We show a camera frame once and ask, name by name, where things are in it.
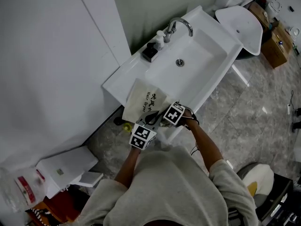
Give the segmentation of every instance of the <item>shirt sleeve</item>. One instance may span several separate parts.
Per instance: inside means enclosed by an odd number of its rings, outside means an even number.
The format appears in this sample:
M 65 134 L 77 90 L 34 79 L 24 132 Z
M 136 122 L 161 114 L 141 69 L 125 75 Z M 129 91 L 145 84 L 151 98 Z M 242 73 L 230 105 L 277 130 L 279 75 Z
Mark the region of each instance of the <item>shirt sleeve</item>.
M 93 224 L 103 224 L 105 216 L 126 191 L 127 187 L 115 180 L 101 180 L 81 214 L 72 225 L 91 226 Z
M 209 178 L 222 194 L 228 209 L 237 209 L 246 226 L 258 225 L 256 206 L 248 189 L 224 160 L 218 160 L 209 170 Z

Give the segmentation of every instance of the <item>soap dispenser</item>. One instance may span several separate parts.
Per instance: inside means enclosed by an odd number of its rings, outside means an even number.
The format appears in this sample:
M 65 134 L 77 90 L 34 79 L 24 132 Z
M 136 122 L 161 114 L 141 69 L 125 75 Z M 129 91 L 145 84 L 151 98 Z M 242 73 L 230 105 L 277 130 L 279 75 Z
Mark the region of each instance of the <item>soap dispenser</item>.
M 156 50 L 161 50 L 164 47 L 164 37 L 165 37 L 165 33 L 163 33 L 163 31 L 158 30 L 157 31 L 157 36 L 155 37 L 155 46 L 154 48 Z

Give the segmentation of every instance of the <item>faucet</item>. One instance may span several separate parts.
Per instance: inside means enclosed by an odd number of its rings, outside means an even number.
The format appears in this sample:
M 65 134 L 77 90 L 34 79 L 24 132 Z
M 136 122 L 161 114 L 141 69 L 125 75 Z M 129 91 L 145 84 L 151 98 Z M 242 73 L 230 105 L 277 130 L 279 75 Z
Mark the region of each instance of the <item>faucet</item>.
M 192 26 L 190 25 L 190 23 L 188 23 L 185 19 L 182 19 L 180 17 L 174 17 L 170 20 L 168 28 L 165 30 L 165 37 L 164 37 L 164 42 L 165 43 L 169 43 L 170 42 L 170 37 L 173 33 L 175 33 L 175 31 L 177 31 L 177 29 L 175 28 L 175 23 L 176 22 L 181 22 L 183 24 L 186 25 L 186 27 L 188 28 L 189 31 L 189 36 L 192 37 L 193 36 L 193 29 Z

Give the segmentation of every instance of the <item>sink basin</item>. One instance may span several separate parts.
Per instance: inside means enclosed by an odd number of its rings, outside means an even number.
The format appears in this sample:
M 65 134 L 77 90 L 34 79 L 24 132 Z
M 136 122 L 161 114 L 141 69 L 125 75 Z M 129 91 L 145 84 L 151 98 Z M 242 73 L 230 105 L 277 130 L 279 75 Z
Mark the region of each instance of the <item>sink basin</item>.
M 243 47 L 242 43 L 201 6 L 182 18 L 191 24 L 193 37 L 188 36 L 186 26 L 177 23 L 176 33 L 152 63 L 141 55 L 145 45 L 103 84 L 122 105 L 126 104 L 134 81 L 139 78 L 196 112 L 230 68 Z M 183 60 L 182 67 L 177 66 L 178 59 Z M 159 128 L 158 137 L 169 143 L 181 129 Z
M 243 49 L 251 55 L 260 54 L 262 26 L 249 10 L 234 6 L 217 10 L 215 16 L 226 30 L 242 42 Z

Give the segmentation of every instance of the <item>marble floor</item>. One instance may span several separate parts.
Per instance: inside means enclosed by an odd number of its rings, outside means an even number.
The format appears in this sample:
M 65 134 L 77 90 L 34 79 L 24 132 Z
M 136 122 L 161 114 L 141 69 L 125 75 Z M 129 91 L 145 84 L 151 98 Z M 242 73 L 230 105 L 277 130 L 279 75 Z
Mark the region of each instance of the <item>marble floor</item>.
M 274 70 L 260 54 L 235 61 L 196 116 L 235 171 L 259 161 L 269 164 L 277 174 L 296 179 L 301 163 L 294 161 L 297 133 L 291 132 L 291 123 L 301 118 L 287 115 L 292 90 L 293 105 L 299 108 L 301 69 L 297 57 L 291 53 L 289 61 Z M 103 172 L 105 178 L 117 174 L 130 150 L 130 134 L 113 123 L 121 114 L 122 109 L 87 141 L 88 148 L 99 159 L 93 170 Z M 183 129 L 172 145 L 190 151 L 195 140 L 190 131 Z M 156 141 L 152 147 L 163 150 L 166 145 Z M 199 152 L 193 158 L 206 170 Z

